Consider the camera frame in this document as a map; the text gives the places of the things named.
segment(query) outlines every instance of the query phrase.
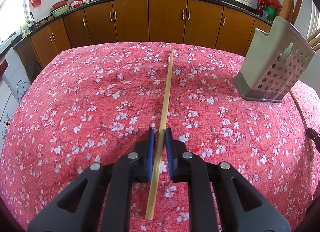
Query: triangular cutout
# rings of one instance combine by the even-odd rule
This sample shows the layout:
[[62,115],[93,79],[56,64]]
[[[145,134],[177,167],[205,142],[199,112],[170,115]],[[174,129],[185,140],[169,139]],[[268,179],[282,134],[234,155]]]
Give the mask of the triangular cutout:
[[74,190],[72,190],[69,194],[65,195],[61,200],[59,200],[57,204],[58,208],[64,209],[71,213],[75,213],[77,211],[87,183],[87,179],[82,180]]
[[237,178],[232,179],[233,184],[237,190],[242,208],[244,211],[250,211],[256,209],[262,205],[262,202],[249,191],[244,184],[242,184]]

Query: metal bolt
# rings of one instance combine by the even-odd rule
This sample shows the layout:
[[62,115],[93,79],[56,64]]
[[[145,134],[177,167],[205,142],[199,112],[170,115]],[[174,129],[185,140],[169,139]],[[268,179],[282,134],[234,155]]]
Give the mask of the metal bolt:
[[99,163],[93,163],[90,165],[90,169],[93,170],[93,171],[97,171],[100,169],[100,164]]
[[227,163],[227,162],[222,162],[222,163],[220,164],[220,167],[221,167],[222,169],[224,169],[224,170],[228,170],[228,169],[230,169],[230,164]]
[[138,156],[139,155],[136,152],[131,152],[128,154],[129,159],[137,159]]
[[190,158],[192,158],[192,153],[190,153],[190,152],[184,152],[184,153],[182,154],[182,157],[183,157],[183,158],[186,158],[186,159],[190,159]]

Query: utensil holder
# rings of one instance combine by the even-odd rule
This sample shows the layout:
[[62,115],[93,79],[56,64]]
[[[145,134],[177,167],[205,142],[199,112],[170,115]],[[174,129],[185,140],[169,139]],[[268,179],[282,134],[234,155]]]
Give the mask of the utensil holder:
[[313,55],[315,51],[297,29],[277,16],[269,34],[255,29],[234,81],[245,100],[280,103]]

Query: pink floral tablecloth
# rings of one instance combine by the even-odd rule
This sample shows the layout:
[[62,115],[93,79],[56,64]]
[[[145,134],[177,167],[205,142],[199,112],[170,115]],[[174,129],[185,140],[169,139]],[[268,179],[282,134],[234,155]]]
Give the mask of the pink floral tablecloth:
[[[110,164],[159,127],[168,56],[174,48],[167,127],[205,161],[230,162],[295,228],[319,180],[290,94],[282,103],[243,100],[233,81],[243,57],[199,46],[114,43],[59,54],[24,96],[0,161],[0,196],[26,228],[93,162]],[[320,130],[316,92],[293,91]],[[148,184],[134,184],[130,231],[189,231],[187,184],[170,182],[166,152],[154,220],[144,219]]]

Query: gray base of holder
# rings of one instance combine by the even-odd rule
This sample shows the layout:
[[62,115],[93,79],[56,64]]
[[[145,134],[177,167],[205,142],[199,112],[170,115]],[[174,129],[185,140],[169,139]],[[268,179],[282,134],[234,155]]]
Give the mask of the gray base of holder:
[[285,96],[285,94],[252,90],[245,81],[241,71],[239,71],[237,76],[235,76],[233,79],[237,85],[241,97],[244,100],[281,103],[282,98]]

